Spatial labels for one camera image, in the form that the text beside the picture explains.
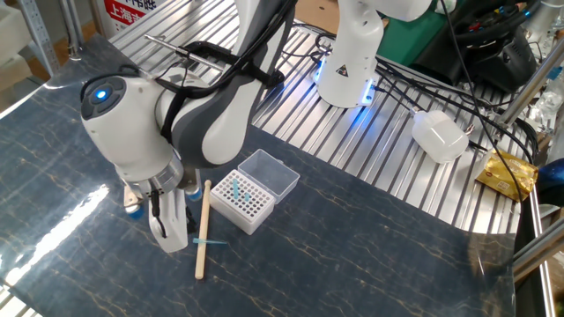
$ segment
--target metal rod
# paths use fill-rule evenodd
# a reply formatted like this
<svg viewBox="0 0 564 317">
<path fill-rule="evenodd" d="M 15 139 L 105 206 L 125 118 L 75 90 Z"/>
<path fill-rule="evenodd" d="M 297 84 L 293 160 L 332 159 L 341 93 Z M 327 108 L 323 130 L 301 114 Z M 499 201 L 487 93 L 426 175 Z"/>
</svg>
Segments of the metal rod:
<svg viewBox="0 0 564 317">
<path fill-rule="evenodd" d="M 513 263 L 515 281 L 518 282 L 547 258 L 556 254 L 562 246 L 564 246 L 564 219 L 559 220 L 549 228 L 549 231 L 534 239 L 525 247 L 525 252 L 515 255 Z"/>
<path fill-rule="evenodd" d="M 77 57 L 80 50 L 80 39 L 75 27 L 75 21 L 72 17 L 71 8 L 67 0 L 59 0 L 59 7 L 63 14 L 64 26 L 69 35 L 69 55 L 70 57 Z"/>
<path fill-rule="evenodd" d="M 90 4 L 90 11 L 92 12 L 92 17 L 94 21 L 94 26 L 96 31 L 102 34 L 103 37 L 108 38 L 106 35 L 106 30 L 104 30 L 104 25 L 102 24 L 102 16 L 100 15 L 100 8 L 98 7 L 98 2 L 96 0 L 88 1 Z"/>
<path fill-rule="evenodd" d="M 85 45 L 85 36 L 82 34 L 82 25 L 80 24 L 80 18 L 78 17 L 77 6 L 74 0 L 67 0 L 67 3 L 69 4 L 74 30 L 77 34 L 78 45 L 82 48 Z"/>
<path fill-rule="evenodd" d="M 210 62 L 210 61 L 206 60 L 205 58 L 202 58 L 202 57 L 200 57 L 200 56 L 198 56 L 198 55 L 190 54 L 186 49 L 176 47 L 176 46 L 174 46 L 174 45 L 172 45 L 172 44 L 170 44 L 170 43 L 167 43 L 167 42 L 165 42 L 165 41 L 161 41 L 161 40 L 159 40 L 159 39 L 157 39 L 157 38 L 155 38 L 155 37 L 153 37 L 153 36 L 151 36 L 151 35 L 149 35 L 149 34 L 145 34 L 145 38 L 146 38 L 147 40 L 153 41 L 153 42 L 155 42 L 155 43 L 157 43 L 157 44 L 159 44 L 159 45 L 161 45 L 161 46 L 163 46 L 163 47 L 165 47 L 165 48 L 168 48 L 168 49 L 170 49 L 170 50 L 173 50 L 174 52 L 176 52 L 176 53 L 178 53 L 178 54 L 180 54 L 180 55 L 182 55 L 182 56 L 184 56 L 184 57 L 186 57 L 186 58 L 189 58 L 189 59 L 191 59 L 192 61 L 195 61 L 195 62 L 198 62 L 198 63 L 202 63 L 202 64 L 204 64 L 205 66 L 211 67 L 211 68 L 213 68 L 213 69 L 215 69 L 215 70 L 223 71 L 223 69 L 224 69 L 223 67 L 217 65 L 216 63 L 212 63 L 212 62 Z"/>
<path fill-rule="evenodd" d="M 549 236 L 552 237 L 553 242 L 555 240 L 557 240 L 558 237 L 554 238 L 554 236 L 551 236 L 551 234 L 553 235 L 554 232 L 557 231 L 557 230 L 561 230 L 561 231 L 564 230 L 564 218 L 555 222 L 553 225 L 548 227 L 548 229 L 546 229 L 545 232 L 543 232 L 536 239 L 534 239 L 528 245 L 524 246 L 521 250 L 519 250 L 519 252 L 517 252 L 513 256 L 513 261 L 516 262 L 517 259 L 519 259 L 521 256 L 523 256 L 525 253 L 529 252 L 532 248 L 534 248 L 536 245 L 538 245 L 538 243 L 548 243 L 548 242 L 545 242 L 545 240 L 550 239 Z"/>
<path fill-rule="evenodd" d="M 545 61 L 540 65 L 537 72 L 529 83 L 523 88 L 521 93 L 508 107 L 508 110 L 498 118 L 498 123 L 505 127 L 513 125 L 515 120 L 519 117 L 521 112 L 529 105 L 531 100 L 535 97 L 540 88 L 546 83 L 546 76 L 556 65 L 560 65 L 564 60 L 564 41 L 558 41 L 556 47 L 548 55 Z"/>
<path fill-rule="evenodd" d="M 35 46 L 31 47 L 31 49 L 38 59 L 42 61 L 49 75 L 53 77 L 61 66 L 59 60 L 56 58 L 55 50 L 51 44 L 51 39 L 47 33 L 45 23 L 43 23 L 41 13 L 37 8 L 37 4 L 35 0 L 18 0 L 18 4 L 24 14 L 27 27 L 35 43 Z"/>
<path fill-rule="evenodd" d="M 515 282 L 519 282 L 527 275 L 529 275 L 534 269 L 538 268 L 540 264 L 548 260 L 548 258 L 555 255 L 564 247 L 564 238 L 558 240 L 556 243 L 552 244 L 549 248 L 545 249 L 543 252 L 536 254 L 535 257 L 531 258 L 529 262 L 525 265 L 520 266 L 519 270 L 513 270 Z"/>
</svg>

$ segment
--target metal grating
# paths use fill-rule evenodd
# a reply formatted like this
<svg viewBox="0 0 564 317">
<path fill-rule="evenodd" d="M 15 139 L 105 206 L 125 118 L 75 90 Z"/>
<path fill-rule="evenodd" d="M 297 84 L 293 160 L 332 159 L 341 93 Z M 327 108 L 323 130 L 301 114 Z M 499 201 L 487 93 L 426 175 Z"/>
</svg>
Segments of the metal grating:
<svg viewBox="0 0 564 317">
<path fill-rule="evenodd" d="M 158 73 L 177 57 L 143 39 L 145 33 L 164 36 L 175 45 L 200 40 L 231 48 L 238 23 L 233 2 L 172 1 L 111 41 L 141 68 Z M 314 50 L 315 34 L 294 28 L 285 51 L 306 55 Z M 385 81 L 378 84 L 385 92 L 378 92 L 371 106 L 342 109 L 319 98 L 311 79 L 317 65 L 309 58 L 283 55 L 278 67 L 286 74 L 285 84 L 264 95 L 252 119 L 255 126 L 458 228 L 482 233 L 516 232 L 519 205 L 472 178 L 472 167 L 481 155 L 467 151 L 453 163 L 435 164 L 412 139 L 412 120 L 397 100 L 406 101 L 391 92 Z M 219 75 L 203 66 L 196 73 L 208 82 Z M 477 118 L 392 80 L 422 107 L 443 110 L 463 129 L 476 125 L 471 139 L 487 147 Z M 462 101 L 452 92 L 437 92 Z M 493 103 L 511 98 L 481 88 L 478 95 Z M 526 142 L 524 133 L 518 129 L 514 132 Z M 508 138 L 499 146 L 523 157 L 521 149 Z"/>
<path fill-rule="evenodd" d="M 0 316 L 2 317 L 41 317 L 24 302 L 9 292 L 9 287 L 0 288 Z"/>
</svg>

